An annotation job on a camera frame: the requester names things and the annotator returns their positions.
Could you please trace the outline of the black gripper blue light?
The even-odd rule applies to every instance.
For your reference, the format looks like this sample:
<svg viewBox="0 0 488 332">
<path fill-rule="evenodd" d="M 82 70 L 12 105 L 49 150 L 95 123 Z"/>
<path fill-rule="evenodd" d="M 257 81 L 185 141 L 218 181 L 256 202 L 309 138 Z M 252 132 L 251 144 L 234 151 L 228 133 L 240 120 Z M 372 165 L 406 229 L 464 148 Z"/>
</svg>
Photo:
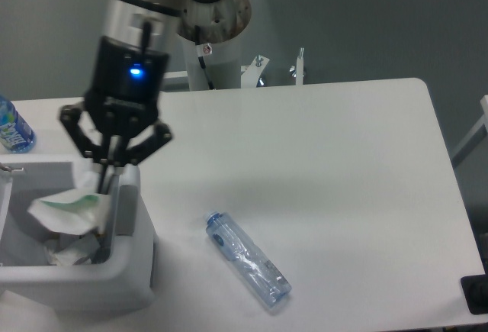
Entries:
<svg viewBox="0 0 488 332">
<path fill-rule="evenodd" d="M 94 165 L 98 194 L 107 195 L 127 165 L 140 165 L 172 140 L 169 126 L 157 120 L 159 87 L 168 62 L 167 53 L 143 52 L 102 37 L 85 103 L 64 105 L 59 110 L 65 132 L 80 155 Z M 102 136 L 96 144 L 87 136 L 80 125 L 85 110 L 100 133 L 113 135 L 114 145 L 110 137 Z M 131 145 L 147 128 L 151 134 Z"/>
</svg>

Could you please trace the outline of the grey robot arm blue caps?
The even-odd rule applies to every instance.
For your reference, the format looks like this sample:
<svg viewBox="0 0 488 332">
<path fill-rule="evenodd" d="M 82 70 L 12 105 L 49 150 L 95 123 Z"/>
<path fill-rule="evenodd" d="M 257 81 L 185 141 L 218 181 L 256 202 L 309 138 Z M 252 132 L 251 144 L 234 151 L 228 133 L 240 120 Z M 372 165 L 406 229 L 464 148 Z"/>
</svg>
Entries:
<svg viewBox="0 0 488 332">
<path fill-rule="evenodd" d="M 167 144 L 158 98 L 172 45 L 187 40 L 193 89 L 241 85 L 235 41 L 249 24 L 249 0 L 108 0 L 91 84 L 81 102 L 59 119 L 98 173 L 96 190 L 109 192 L 108 170 L 138 165 Z"/>
</svg>

